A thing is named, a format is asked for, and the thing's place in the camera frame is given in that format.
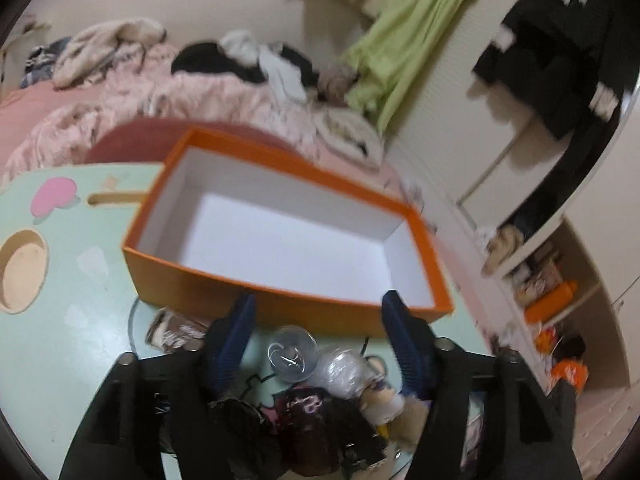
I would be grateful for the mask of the brown snack packet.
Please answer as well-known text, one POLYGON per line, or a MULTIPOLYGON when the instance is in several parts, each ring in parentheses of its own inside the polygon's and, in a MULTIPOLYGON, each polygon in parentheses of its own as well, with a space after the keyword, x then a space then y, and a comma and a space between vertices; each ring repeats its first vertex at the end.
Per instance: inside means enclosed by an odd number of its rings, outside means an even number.
POLYGON ((166 308, 157 311, 145 335, 151 347, 172 353, 191 340, 203 339, 208 324, 166 308))

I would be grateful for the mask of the orange cardboard box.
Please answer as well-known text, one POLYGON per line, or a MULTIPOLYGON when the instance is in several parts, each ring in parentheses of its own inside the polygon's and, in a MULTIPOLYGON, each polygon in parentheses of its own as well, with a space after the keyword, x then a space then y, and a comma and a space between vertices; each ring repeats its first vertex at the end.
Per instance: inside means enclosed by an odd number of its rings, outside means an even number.
POLYGON ((315 334, 382 335, 391 291, 428 322, 454 310, 413 207, 218 131, 181 138, 122 253, 141 300, 200 318, 243 292, 259 323, 315 334))

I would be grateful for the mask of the pink floral quilt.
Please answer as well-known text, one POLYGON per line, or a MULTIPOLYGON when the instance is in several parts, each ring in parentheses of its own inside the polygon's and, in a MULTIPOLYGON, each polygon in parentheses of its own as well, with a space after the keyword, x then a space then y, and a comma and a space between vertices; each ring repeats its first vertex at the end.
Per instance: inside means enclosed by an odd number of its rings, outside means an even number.
POLYGON ((8 184, 38 169, 85 164, 116 128, 137 119, 178 119, 249 126, 274 136, 296 153, 322 162, 322 145, 358 164, 379 170, 383 145, 359 114, 322 104, 280 101, 265 84, 232 74, 173 73, 176 53, 168 44, 139 49, 110 70, 102 92, 61 106, 39 119, 1 171, 8 184))

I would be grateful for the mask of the green hanging cloth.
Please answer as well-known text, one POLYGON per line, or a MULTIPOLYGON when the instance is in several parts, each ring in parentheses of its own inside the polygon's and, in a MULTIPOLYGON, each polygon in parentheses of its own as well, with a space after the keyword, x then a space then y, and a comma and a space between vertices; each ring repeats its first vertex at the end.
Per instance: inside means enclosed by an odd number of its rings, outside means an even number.
POLYGON ((344 54, 358 75, 346 102, 383 133, 466 0, 390 0, 344 54))

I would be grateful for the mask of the orange bottle on shelf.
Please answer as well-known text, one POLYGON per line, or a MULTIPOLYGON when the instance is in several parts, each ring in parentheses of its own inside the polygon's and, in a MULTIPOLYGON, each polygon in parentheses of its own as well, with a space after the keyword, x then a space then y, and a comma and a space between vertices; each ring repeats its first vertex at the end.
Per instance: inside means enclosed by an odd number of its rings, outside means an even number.
POLYGON ((527 324, 544 323, 568 307, 577 292, 576 281, 566 281, 559 284, 546 296, 530 304, 524 311, 527 324))

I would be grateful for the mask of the black garment on bed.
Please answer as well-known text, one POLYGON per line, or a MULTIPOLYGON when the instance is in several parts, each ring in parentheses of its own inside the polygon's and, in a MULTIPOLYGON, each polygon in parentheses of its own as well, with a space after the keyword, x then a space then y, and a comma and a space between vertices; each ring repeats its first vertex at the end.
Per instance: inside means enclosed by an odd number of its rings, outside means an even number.
MULTIPOLYGON (((272 44, 277 54, 300 70, 302 84, 312 88, 318 84, 319 73, 314 69, 309 58, 287 44, 272 44)), ((235 74, 240 79, 252 84, 263 84, 266 77, 257 65, 245 67, 232 60, 222 52, 216 42, 200 42, 190 44, 182 49, 171 63, 171 73, 188 74, 235 74)))

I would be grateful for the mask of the black hanging clothes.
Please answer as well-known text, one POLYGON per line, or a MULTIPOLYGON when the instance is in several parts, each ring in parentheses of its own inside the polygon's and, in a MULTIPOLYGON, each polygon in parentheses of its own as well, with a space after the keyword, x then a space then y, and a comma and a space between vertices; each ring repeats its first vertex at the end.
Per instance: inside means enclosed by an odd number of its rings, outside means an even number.
POLYGON ((634 91, 639 52, 608 0, 518 0, 473 72, 503 84, 561 139, 617 118, 634 91))

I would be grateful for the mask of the clear plastic round lid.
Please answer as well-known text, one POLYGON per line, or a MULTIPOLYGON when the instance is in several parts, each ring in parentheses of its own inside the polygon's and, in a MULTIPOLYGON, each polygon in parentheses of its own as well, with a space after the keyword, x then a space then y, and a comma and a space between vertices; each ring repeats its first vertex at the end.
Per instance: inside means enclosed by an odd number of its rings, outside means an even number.
POLYGON ((319 361, 319 347, 311 333, 294 325, 276 330, 267 349, 273 373, 284 382, 298 384, 314 374, 319 361))

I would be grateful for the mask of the cream fleece blanket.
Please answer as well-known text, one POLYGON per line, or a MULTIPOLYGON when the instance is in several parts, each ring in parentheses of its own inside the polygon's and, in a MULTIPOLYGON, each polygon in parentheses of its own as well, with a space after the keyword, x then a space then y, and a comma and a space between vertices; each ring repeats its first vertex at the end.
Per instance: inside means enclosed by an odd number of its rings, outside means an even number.
POLYGON ((62 90, 81 84, 123 44, 149 49, 166 36, 166 28, 152 18, 124 18, 85 28, 70 38, 58 56, 52 74, 53 87, 62 90))

